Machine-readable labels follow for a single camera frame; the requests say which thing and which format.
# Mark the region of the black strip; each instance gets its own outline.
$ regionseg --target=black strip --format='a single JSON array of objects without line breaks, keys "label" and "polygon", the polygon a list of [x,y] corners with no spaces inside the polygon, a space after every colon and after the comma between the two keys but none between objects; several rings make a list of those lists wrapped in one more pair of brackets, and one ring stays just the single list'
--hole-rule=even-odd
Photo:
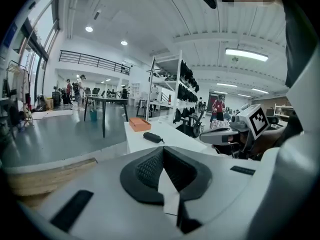
[{"label": "black strip", "polygon": [[184,234],[188,234],[191,231],[196,230],[201,227],[202,224],[193,218],[189,218],[189,214],[187,212],[185,202],[180,198],[179,207],[178,207],[178,215],[176,219],[176,226],[179,228]]},{"label": "black strip", "polygon": [[172,215],[172,216],[176,216],[176,217],[178,217],[178,215],[175,215],[175,214],[172,214],[172,213],[167,213],[167,212],[165,212],[165,214],[168,214],[168,215]]},{"label": "black strip", "polygon": [[94,193],[79,190],[50,221],[54,226],[68,232]]},{"label": "black strip", "polygon": [[254,175],[256,170],[240,167],[240,166],[233,166],[230,170],[235,171],[237,173],[241,174],[248,174],[248,175]]}]

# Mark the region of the white table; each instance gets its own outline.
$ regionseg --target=white table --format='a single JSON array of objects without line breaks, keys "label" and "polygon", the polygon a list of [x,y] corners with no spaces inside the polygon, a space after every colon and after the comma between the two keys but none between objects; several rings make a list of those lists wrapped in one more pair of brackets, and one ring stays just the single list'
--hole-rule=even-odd
[{"label": "white table", "polygon": [[[174,146],[195,152],[201,152],[207,148],[206,145],[185,135],[165,122],[153,121],[149,123],[151,124],[150,130],[135,132],[128,122],[124,122],[128,154],[161,146]],[[146,132],[159,135],[163,139],[164,143],[162,141],[160,143],[154,143],[144,139],[143,135]]]}]

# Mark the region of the orange box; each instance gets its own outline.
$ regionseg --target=orange box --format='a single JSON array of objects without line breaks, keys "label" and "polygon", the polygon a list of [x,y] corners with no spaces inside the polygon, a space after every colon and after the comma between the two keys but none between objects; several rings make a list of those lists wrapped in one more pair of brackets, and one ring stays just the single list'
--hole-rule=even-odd
[{"label": "orange box", "polygon": [[151,129],[151,124],[146,120],[138,117],[131,117],[129,119],[129,125],[135,132],[142,132]]}]

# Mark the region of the table leg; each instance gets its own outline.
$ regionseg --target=table leg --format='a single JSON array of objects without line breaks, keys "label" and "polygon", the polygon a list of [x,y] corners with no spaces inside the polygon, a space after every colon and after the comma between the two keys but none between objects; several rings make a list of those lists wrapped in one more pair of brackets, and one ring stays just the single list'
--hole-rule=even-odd
[{"label": "table leg", "polygon": [[85,104],[84,104],[84,121],[86,121],[88,97],[86,97],[84,100],[85,100]]},{"label": "table leg", "polygon": [[123,104],[123,107],[124,107],[125,119],[126,119],[127,122],[129,122],[126,104]]},{"label": "table leg", "polygon": [[102,134],[103,134],[103,138],[106,135],[105,121],[106,121],[106,102],[102,101]]},{"label": "table leg", "polygon": [[8,122],[8,124],[9,124],[12,137],[13,137],[13,139],[15,140],[16,137],[15,137],[14,128],[13,128],[13,126],[12,126],[11,117],[10,117],[10,107],[11,107],[11,105],[8,104],[8,113],[7,113],[7,114],[8,114],[8,120],[7,120],[7,122]]}]

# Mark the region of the black rubber pad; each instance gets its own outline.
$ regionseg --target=black rubber pad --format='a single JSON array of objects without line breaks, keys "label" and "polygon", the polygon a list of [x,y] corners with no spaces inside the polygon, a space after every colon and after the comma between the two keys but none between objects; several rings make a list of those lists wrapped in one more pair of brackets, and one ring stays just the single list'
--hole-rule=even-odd
[{"label": "black rubber pad", "polygon": [[240,167],[240,166],[233,166],[230,170],[241,173],[241,174],[248,174],[254,175],[256,170]]},{"label": "black rubber pad", "polygon": [[50,221],[54,226],[68,232],[94,193],[79,190]]}]

